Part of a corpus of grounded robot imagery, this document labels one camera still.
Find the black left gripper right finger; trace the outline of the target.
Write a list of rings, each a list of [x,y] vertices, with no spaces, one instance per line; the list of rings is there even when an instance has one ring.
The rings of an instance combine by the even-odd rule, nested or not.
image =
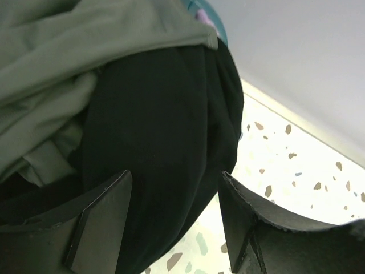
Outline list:
[[[228,172],[218,183],[232,273],[363,274],[364,220],[323,223],[284,209]]]

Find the black t shirt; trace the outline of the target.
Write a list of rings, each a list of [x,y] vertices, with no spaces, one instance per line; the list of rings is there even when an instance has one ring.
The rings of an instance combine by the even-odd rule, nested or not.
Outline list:
[[[244,97],[224,42],[133,54],[102,69],[78,117],[75,169],[48,186],[13,175],[1,187],[1,223],[19,224],[123,171],[131,199],[117,273],[142,273],[190,229],[237,161]]]

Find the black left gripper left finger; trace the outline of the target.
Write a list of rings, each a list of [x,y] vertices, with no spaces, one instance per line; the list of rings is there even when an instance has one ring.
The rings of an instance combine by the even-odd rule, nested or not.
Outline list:
[[[82,194],[47,187],[1,201],[1,272],[115,273],[131,190],[124,171]]]

